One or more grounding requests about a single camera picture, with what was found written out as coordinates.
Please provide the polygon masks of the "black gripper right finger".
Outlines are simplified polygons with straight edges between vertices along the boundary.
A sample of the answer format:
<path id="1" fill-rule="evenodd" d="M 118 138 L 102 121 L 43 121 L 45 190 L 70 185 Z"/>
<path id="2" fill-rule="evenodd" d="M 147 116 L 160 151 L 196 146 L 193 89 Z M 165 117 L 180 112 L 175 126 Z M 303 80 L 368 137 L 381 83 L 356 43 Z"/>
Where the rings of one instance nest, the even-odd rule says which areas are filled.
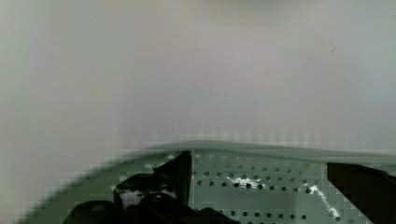
<path id="1" fill-rule="evenodd" d="M 396 179 L 358 164 L 328 163 L 328 180 L 374 224 L 396 223 Z"/>

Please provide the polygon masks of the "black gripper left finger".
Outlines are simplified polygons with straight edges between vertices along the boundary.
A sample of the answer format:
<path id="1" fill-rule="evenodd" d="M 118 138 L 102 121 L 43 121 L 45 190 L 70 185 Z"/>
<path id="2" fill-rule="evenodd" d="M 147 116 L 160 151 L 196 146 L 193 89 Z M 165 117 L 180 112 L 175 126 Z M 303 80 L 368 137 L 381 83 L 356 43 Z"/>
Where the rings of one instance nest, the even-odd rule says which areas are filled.
<path id="1" fill-rule="evenodd" d="M 192 157 L 189 151 L 137 174 L 113 189 L 113 200 L 73 208 L 64 224 L 240 224 L 213 208 L 189 207 Z"/>

